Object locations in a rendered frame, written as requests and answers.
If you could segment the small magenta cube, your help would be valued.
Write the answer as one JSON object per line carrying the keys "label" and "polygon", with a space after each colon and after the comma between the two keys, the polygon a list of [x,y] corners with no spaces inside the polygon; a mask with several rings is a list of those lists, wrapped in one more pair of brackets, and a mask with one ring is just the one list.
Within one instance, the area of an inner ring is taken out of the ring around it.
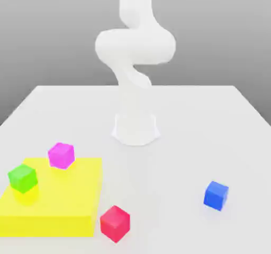
{"label": "small magenta cube", "polygon": [[74,146],[57,143],[48,151],[49,164],[58,169],[67,169],[75,160]]}

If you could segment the small red cube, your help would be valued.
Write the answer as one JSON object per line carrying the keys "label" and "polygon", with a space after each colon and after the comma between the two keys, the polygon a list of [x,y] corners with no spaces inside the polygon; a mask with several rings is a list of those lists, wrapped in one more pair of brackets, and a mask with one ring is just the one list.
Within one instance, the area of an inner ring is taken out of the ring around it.
{"label": "small red cube", "polygon": [[112,206],[100,217],[101,232],[113,242],[119,242],[130,230],[130,214]]}

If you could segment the small blue cube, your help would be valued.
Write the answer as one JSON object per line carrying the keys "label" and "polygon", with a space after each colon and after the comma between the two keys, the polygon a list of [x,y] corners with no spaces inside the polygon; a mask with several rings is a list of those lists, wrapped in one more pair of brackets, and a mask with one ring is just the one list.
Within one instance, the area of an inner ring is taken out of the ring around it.
{"label": "small blue cube", "polygon": [[227,200],[229,187],[218,182],[211,181],[204,195],[204,205],[221,211]]}

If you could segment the small green cube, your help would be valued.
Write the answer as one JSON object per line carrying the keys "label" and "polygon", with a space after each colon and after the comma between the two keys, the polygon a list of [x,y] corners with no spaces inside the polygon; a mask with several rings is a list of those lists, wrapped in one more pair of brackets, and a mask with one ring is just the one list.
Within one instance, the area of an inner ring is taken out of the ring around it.
{"label": "small green cube", "polygon": [[24,194],[38,184],[36,170],[21,164],[8,173],[10,185],[13,189]]}

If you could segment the large yellow box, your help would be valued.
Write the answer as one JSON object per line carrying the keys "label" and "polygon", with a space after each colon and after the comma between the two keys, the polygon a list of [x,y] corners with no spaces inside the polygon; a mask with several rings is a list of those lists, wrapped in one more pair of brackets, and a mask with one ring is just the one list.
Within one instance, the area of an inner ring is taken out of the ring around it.
{"label": "large yellow box", "polygon": [[7,186],[0,197],[0,237],[93,237],[102,188],[102,160],[77,158],[69,168],[44,157],[26,158],[38,184],[22,194]]}

